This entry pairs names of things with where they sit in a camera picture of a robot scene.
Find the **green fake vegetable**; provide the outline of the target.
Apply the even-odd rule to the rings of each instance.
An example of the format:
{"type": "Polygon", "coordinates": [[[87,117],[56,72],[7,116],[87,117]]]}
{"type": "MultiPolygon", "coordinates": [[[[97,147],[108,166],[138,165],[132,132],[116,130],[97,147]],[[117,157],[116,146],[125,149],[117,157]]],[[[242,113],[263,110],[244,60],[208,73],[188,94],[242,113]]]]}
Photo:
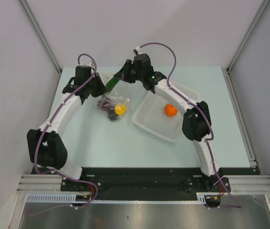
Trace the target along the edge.
{"type": "Polygon", "coordinates": [[[109,94],[114,87],[119,83],[120,79],[118,78],[111,78],[105,85],[105,87],[107,88],[107,92],[103,95],[103,97],[105,97],[107,94],[109,94]]]}

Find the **dark purple fake grapes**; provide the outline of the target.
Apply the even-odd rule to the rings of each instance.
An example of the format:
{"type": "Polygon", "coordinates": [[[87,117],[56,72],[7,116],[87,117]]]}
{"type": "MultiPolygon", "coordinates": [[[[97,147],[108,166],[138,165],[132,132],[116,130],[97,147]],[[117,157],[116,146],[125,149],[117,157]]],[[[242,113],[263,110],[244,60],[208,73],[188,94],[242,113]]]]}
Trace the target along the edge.
{"type": "Polygon", "coordinates": [[[97,108],[101,111],[110,112],[114,110],[114,105],[111,102],[102,99],[97,101],[97,108]]]}

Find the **clear zip top bag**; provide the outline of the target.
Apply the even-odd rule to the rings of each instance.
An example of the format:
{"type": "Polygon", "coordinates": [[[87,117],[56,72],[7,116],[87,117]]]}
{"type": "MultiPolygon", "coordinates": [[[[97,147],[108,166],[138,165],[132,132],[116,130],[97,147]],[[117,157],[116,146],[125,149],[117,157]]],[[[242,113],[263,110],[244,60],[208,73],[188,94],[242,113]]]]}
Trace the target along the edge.
{"type": "MultiPolygon", "coordinates": [[[[113,78],[113,75],[111,73],[105,72],[105,73],[100,73],[100,77],[104,85],[106,85],[106,83],[111,78],[113,78]]],[[[128,84],[120,80],[119,83],[114,87],[114,89],[109,94],[107,94],[105,97],[103,97],[103,95],[99,96],[96,100],[96,104],[98,100],[102,100],[102,99],[111,102],[114,106],[117,104],[125,105],[128,110],[128,107],[130,105],[130,91],[128,89],[128,84]]],[[[102,111],[102,112],[106,115],[107,118],[108,118],[108,113],[115,113],[114,110],[110,112],[105,112],[105,111],[102,111]]],[[[112,121],[112,122],[118,122],[124,115],[119,116],[116,121],[112,121]]]]}

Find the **yellow fake fruit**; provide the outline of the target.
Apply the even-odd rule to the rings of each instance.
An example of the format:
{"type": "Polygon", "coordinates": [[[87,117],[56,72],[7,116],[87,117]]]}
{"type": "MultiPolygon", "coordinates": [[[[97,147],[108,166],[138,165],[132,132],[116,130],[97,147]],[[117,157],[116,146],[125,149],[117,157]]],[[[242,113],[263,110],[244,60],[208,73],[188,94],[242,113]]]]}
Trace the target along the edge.
{"type": "Polygon", "coordinates": [[[125,105],[117,104],[114,106],[114,112],[118,116],[122,116],[127,111],[127,107],[125,105]]]}

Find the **orange fake fruit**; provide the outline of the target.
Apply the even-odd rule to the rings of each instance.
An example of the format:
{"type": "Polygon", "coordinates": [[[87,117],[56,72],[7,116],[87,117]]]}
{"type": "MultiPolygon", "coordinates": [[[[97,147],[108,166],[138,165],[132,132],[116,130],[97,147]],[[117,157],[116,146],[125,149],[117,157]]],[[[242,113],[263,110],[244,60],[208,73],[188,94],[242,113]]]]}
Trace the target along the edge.
{"type": "Polygon", "coordinates": [[[164,107],[164,112],[168,117],[173,117],[178,113],[178,110],[170,103],[167,103],[164,107]]]}

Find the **dark round fake fruit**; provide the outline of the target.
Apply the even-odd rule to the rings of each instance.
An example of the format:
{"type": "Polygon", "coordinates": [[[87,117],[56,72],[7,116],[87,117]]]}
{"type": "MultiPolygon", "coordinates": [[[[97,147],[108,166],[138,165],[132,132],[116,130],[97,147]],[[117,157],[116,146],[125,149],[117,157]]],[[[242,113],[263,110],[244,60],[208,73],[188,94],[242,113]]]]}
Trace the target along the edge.
{"type": "Polygon", "coordinates": [[[108,118],[110,121],[116,121],[118,117],[119,116],[116,113],[108,113],[108,118]]]}

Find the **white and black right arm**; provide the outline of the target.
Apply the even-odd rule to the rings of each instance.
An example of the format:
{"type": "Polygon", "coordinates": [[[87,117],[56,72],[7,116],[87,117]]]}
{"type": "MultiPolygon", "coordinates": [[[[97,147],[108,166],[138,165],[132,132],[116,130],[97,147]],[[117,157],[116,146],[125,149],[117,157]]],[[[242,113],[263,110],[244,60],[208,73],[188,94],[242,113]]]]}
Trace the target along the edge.
{"type": "Polygon", "coordinates": [[[183,116],[182,132],[193,142],[200,161],[203,188],[214,191],[219,187],[219,166],[211,148],[214,139],[208,104],[190,99],[175,88],[169,77],[154,70],[150,57],[146,53],[138,54],[133,60],[126,60],[123,67],[114,74],[114,78],[126,83],[141,82],[143,87],[172,104],[183,116]]]}

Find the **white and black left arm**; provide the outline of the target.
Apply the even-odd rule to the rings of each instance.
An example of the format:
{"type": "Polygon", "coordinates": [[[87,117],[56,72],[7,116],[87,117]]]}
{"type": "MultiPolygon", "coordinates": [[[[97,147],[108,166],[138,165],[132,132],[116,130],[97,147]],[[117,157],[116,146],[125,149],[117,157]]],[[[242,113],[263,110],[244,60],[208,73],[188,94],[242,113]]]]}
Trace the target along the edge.
{"type": "Polygon", "coordinates": [[[76,190],[87,187],[88,179],[82,176],[82,167],[69,159],[62,135],[89,96],[98,97],[107,91],[92,62],[76,66],[75,75],[64,87],[53,113],[38,129],[31,129],[27,133],[30,160],[37,173],[40,173],[40,167],[46,167],[51,172],[71,178],[71,185],[76,190]]]}

